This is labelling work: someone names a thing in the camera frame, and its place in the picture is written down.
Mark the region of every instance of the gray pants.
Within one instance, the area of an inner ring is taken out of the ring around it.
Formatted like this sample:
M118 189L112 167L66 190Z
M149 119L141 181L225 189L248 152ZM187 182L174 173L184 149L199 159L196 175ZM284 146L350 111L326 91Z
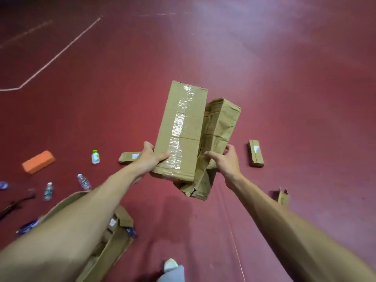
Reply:
M175 269L163 274L157 282L184 282L184 267L179 265Z

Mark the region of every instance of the shoe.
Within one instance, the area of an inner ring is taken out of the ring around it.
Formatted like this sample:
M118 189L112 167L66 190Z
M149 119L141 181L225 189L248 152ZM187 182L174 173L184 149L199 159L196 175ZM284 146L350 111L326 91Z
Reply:
M176 267L178 267L179 265L176 263L175 260L173 260L172 258L170 258L169 260L167 260L165 262L165 265L163 267L163 272L164 273L167 273L171 270L174 270Z

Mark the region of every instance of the orange foam brick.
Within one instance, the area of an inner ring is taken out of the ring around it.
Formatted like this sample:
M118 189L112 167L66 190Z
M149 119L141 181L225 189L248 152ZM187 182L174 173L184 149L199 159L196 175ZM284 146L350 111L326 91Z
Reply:
M43 151L41 154L34 156L33 158L29 159L22 163L22 167L27 173L33 174L36 171L50 165L52 162L55 161L54 156L48 150Z

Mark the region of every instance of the person's left hand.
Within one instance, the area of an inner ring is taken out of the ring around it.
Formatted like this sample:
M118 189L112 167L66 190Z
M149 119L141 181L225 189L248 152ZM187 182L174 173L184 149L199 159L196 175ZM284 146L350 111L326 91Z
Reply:
M148 142L144 142L144 150L141 155L131 164L135 168L136 179L133 184L136 184L148 172L152 171L160 161L167 159L171 152L168 150L159 154L154 153L154 146Z

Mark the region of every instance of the forearm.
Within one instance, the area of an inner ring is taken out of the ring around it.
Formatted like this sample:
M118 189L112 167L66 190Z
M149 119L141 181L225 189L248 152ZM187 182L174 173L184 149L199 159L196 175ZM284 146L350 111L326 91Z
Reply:
M295 281L376 281L374 271L312 224L240 176L233 190Z
M2 281L73 280L135 179L129 165L0 253Z

